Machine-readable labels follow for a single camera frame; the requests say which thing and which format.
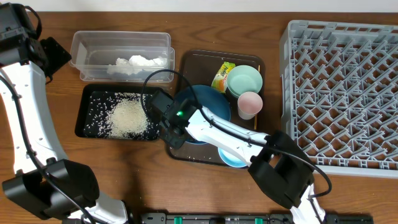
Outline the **dark blue plate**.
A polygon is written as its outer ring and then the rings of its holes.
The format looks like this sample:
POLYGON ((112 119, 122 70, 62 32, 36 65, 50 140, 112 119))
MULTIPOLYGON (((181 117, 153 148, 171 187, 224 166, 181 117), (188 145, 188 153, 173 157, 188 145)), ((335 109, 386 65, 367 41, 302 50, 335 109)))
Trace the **dark blue plate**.
MULTIPOLYGON (((212 113, 220 118, 227 121, 231 120, 231 107, 229 101, 224 95, 210 86, 193 85, 192 87, 202 106, 207 107, 212 113)), ((189 87, 178 92, 174 97, 174 100, 179 103, 182 103, 186 99, 194 100, 192 91, 189 87)), ((194 139, 188 139, 186 142, 190 144, 206 144, 203 141, 197 141, 194 139)))

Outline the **white tissue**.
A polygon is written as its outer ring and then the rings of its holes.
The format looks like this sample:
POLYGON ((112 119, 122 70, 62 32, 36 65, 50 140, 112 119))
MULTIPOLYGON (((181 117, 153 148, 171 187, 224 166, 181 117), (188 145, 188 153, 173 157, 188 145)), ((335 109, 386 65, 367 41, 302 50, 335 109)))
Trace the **white tissue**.
POLYGON ((150 68, 164 67, 167 65, 167 58, 157 57, 146 59, 141 55, 133 55, 130 59, 117 58, 114 65, 109 64, 107 73, 110 75, 124 74, 133 75, 146 71, 150 68))

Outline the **pile of rice grains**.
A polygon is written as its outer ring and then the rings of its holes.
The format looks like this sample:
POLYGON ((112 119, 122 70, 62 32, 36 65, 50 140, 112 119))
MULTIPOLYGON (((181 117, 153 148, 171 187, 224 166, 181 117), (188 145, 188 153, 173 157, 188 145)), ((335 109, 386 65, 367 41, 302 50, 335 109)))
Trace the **pile of rice grains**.
POLYGON ((89 97, 83 135, 152 141, 159 137, 159 130, 142 109, 140 94, 95 91, 89 97))

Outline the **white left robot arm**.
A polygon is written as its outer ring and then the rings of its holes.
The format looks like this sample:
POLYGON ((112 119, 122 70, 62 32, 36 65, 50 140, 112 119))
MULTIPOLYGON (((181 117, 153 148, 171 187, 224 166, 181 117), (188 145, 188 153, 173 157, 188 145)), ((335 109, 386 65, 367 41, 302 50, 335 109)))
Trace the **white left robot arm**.
POLYGON ((15 176, 5 196, 36 217, 63 223, 128 223, 121 200, 100 192, 89 166, 69 160, 58 140, 46 85, 71 55, 53 38, 41 38, 34 10, 1 5, 1 98, 14 145, 15 176))

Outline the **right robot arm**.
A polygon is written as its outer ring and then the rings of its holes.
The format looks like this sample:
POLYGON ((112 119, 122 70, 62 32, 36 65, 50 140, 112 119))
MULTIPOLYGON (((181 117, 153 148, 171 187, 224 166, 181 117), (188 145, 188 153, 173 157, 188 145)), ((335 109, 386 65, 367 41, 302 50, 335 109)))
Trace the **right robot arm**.
POLYGON ((317 167, 287 134, 242 128, 215 115, 196 98, 179 103, 163 91, 147 100, 146 111, 160 125, 160 137, 169 146, 178 149, 188 138, 214 145, 244 162, 261 191, 290 210, 294 223, 326 222, 314 192, 317 167))

